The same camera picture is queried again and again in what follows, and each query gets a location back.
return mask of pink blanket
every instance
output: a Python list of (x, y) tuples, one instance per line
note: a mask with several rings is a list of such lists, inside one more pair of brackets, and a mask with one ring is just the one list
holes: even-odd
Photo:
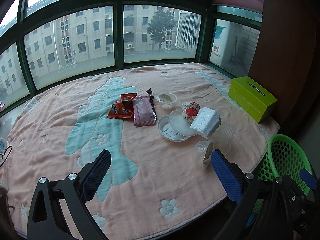
[[(197, 63), (146, 66), (68, 82), (26, 103), (8, 136), (13, 146), (6, 167), (9, 204), (15, 228), (27, 231), (29, 207), (38, 180), (64, 179), (92, 162), (101, 149), (112, 164), (93, 200), (86, 203), (110, 239), (148, 239), (199, 217), (226, 196), (211, 166), (192, 161), (199, 135), (175, 143), (157, 126), (134, 127), (131, 120), (106, 119), (119, 93), (149, 88), (171, 92), (180, 102), (195, 101), (216, 109), (223, 122), (236, 128), (226, 155), (243, 172), (252, 171), (279, 125), (267, 118), (257, 124), (228, 97), (230, 83)], [(158, 119), (168, 115), (155, 101)], [(74, 237), (80, 235), (65, 203), (63, 211)]]

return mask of green box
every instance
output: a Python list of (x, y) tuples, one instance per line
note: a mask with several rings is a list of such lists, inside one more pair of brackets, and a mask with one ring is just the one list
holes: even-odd
[(261, 122), (267, 117), (278, 101), (248, 76), (231, 79), (228, 95), (256, 122)]

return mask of plastic basket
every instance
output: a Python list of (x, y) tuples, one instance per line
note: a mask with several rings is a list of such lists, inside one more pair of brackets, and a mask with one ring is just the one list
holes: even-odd
[[(301, 147), (291, 138), (283, 134), (275, 134), (268, 141), (267, 154), (257, 169), (258, 179), (273, 181), (276, 177), (290, 175), (305, 195), (310, 188), (300, 178), (300, 170), (305, 168), (311, 173), (310, 163)], [(259, 213), (262, 199), (258, 199), (253, 213)]]

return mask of orange snack wrapper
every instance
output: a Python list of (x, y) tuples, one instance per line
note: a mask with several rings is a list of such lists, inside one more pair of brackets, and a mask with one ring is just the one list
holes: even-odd
[(131, 118), (133, 117), (133, 104), (137, 93), (122, 94), (120, 99), (114, 102), (108, 114), (108, 118)]

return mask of blue gripper pad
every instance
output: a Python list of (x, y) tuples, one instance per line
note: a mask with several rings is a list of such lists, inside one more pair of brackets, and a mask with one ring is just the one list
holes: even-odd
[(104, 151), (105, 152), (103, 154), (101, 153), (94, 161), (93, 167), (82, 182), (80, 199), (83, 203), (93, 199), (94, 194), (97, 192), (98, 187), (111, 165), (111, 154), (107, 150)]
[(317, 180), (306, 169), (300, 171), (300, 178), (310, 189), (317, 189)]
[(214, 150), (211, 153), (211, 165), (224, 187), (224, 190), (227, 192), (229, 199), (235, 201), (239, 205), (243, 197), (241, 183), (217, 150)]

